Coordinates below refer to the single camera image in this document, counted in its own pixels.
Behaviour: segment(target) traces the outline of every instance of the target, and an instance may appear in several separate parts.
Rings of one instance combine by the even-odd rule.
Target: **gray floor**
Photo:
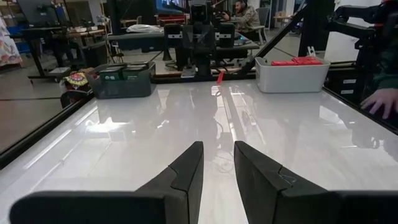
[[[276,33],[277,31],[268,32],[269,40]],[[299,43],[299,37],[287,35],[265,58],[268,61],[290,60],[290,55],[297,55]],[[142,54],[140,50],[135,50],[124,53],[125,62],[136,62],[150,60],[157,52]],[[154,61],[157,63],[157,71],[165,69],[162,54]],[[0,75],[0,152],[62,110],[58,99],[43,99],[59,98],[59,85],[53,80],[34,80],[31,84],[28,75],[38,75],[38,72],[32,59],[27,57],[24,57],[23,68]]]

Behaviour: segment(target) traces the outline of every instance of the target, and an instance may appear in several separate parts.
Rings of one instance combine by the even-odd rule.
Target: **finger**
[[[367,98],[362,102],[362,109],[368,108],[368,106],[372,105],[374,103],[374,99],[371,99],[370,97]]]
[[[390,101],[385,104],[384,106],[384,114],[383,119],[387,119],[390,116],[391,108],[392,108],[393,101]]]
[[[383,105],[382,101],[377,100],[376,103],[373,105],[372,109],[369,111],[371,114],[375,114],[375,112]]]

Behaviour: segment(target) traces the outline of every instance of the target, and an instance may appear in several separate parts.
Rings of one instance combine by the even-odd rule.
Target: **glossy white tabletop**
[[[200,223],[247,223],[235,179],[242,140],[328,190],[398,189],[398,136],[327,93],[266,95],[254,80],[158,85],[92,100],[0,171],[0,223],[40,190],[136,190],[194,141],[205,146]]]

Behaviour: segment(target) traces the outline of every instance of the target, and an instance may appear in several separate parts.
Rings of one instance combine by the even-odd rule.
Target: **human hand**
[[[223,19],[225,19],[226,21],[229,20],[229,15],[225,12],[223,12]]]
[[[361,103],[362,109],[366,109],[371,105],[373,105],[369,111],[371,114],[375,114],[375,112],[384,105],[383,119],[387,119],[392,110],[398,113],[398,90],[387,88],[375,91]]]

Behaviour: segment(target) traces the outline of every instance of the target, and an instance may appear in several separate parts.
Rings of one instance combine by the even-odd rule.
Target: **white plastic bin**
[[[325,82],[330,62],[317,58],[322,65],[272,66],[256,58],[257,86],[264,93],[319,92]]]

